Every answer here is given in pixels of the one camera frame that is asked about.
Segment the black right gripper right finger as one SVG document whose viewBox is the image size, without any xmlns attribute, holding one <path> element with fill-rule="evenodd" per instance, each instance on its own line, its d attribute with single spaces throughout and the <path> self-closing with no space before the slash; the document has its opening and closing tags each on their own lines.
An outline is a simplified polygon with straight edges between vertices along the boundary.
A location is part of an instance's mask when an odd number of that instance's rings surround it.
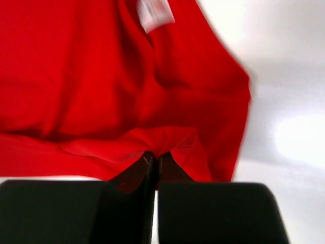
<svg viewBox="0 0 325 244">
<path fill-rule="evenodd" d="M 254 182 L 196 182 L 159 158 L 160 243 L 289 243 L 275 196 Z"/>
</svg>

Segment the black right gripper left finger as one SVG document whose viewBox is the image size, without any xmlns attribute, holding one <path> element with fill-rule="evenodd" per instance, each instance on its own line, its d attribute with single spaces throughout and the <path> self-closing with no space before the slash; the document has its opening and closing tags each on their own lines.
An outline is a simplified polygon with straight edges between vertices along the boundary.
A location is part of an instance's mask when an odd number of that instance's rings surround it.
<svg viewBox="0 0 325 244">
<path fill-rule="evenodd" d="M 109 181 L 7 180 L 1 243 L 150 243 L 154 196 L 149 152 Z"/>
</svg>

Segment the red t shirt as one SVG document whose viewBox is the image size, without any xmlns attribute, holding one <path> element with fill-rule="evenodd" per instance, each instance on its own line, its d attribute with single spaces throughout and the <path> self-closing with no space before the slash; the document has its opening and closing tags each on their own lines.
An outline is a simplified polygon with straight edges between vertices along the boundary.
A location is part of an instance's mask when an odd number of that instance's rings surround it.
<svg viewBox="0 0 325 244">
<path fill-rule="evenodd" d="M 230 181 L 249 102 L 196 1 L 1 1 L 1 176 L 109 180 L 148 151 Z"/>
</svg>

